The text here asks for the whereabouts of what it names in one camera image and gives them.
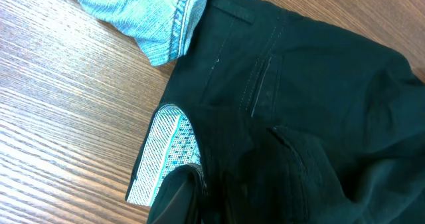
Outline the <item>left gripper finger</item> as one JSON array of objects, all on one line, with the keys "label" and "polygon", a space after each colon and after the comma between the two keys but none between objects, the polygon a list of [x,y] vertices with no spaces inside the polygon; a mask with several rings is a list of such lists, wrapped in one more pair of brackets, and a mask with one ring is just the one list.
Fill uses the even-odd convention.
[{"label": "left gripper finger", "polygon": [[195,184],[185,181],[158,217],[158,224],[195,224],[197,219]]}]

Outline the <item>black shorts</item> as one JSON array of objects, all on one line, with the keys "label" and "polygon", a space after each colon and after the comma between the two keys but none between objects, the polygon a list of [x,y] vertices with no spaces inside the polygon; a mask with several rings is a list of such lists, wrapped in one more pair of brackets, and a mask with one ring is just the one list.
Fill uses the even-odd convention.
[{"label": "black shorts", "polygon": [[423,223],[424,83],[397,51],[263,0],[207,0],[133,167],[150,221]]}]

